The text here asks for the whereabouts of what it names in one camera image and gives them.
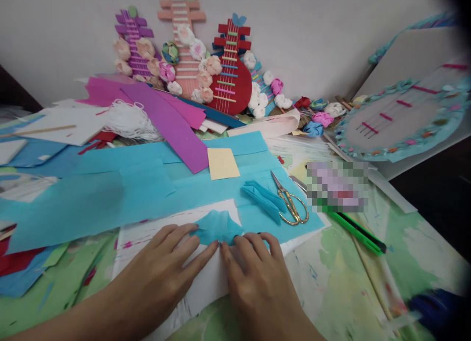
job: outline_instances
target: gold scissors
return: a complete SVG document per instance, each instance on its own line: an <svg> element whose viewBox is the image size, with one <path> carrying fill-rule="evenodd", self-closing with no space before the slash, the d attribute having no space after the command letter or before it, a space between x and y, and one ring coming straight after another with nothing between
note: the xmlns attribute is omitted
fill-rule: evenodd
<svg viewBox="0 0 471 341"><path fill-rule="evenodd" d="M283 215L280 213L280 216L281 218L286 222L288 223L289 225L292 225L292 226L297 226L299 223L306 223L308 220L309 220L309 212L308 212L308 208L306 207L306 205L304 204L304 202L298 198L297 196L294 196L292 194L290 194L281 184L280 182L278 181L278 179L276 178L275 174L273 173L273 171L271 171L271 175L273 176L273 179L275 180L275 184L276 186L278 187L278 196L281 197L284 201L285 201L285 204L286 206L288 207L288 210L289 212L291 212L291 214L293 215L294 219L296 220L296 222L289 222L286 218L283 217ZM296 199L298 199L304 206L304 209L306 210L306 218L305 219L301 219L301 216L299 215L298 213L298 210L296 209L296 206L294 205L294 202L293 200L291 199L291 197L294 197Z"/></svg>

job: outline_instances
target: red paper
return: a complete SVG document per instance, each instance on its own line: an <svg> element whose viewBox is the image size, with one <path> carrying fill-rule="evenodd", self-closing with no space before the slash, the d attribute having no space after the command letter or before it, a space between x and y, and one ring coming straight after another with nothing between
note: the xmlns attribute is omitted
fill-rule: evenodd
<svg viewBox="0 0 471 341"><path fill-rule="evenodd" d="M31 260L44 250L44 248L39 248L5 255L8 250L9 243L10 237L0 241L0 276L9 275L26 269L31 263Z"/></svg>

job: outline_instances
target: purple paper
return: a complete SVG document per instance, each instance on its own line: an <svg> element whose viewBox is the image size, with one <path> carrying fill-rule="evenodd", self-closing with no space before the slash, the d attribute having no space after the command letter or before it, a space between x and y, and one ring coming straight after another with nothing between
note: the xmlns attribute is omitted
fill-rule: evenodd
<svg viewBox="0 0 471 341"><path fill-rule="evenodd" d="M182 115L158 96L157 91L145 83L122 85L121 90L134 102L144 105L152 124L193 174L209 167L207 146L195 135Z"/></svg>

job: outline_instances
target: paper guitar craft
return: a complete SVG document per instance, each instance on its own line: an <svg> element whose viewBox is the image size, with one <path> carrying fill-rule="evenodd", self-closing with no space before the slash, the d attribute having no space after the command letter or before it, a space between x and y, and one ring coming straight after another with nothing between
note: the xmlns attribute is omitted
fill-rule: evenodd
<svg viewBox="0 0 471 341"><path fill-rule="evenodd" d="M214 44L224 48L221 57L222 72L212 77L211 89L214 93L208 106L216 110L236 115L249 104L252 94L252 76L244 63L237 57L239 49L250 49L251 42L241 39L250 35L250 27L244 27L245 16L233 14L226 25L219 25L218 32L225 37L216 37Z"/></svg>

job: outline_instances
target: white yarn bundle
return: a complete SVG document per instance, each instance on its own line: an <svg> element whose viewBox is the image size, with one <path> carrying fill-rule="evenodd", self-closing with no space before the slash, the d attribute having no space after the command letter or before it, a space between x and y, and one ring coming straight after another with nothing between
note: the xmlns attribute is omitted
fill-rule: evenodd
<svg viewBox="0 0 471 341"><path fill-rule="evenodd" d="M152 125L141 103L129 104L115 100L109 110L108 121L103 131L111 131L125 138L154 142L163 141L163 136Z"/></svg>

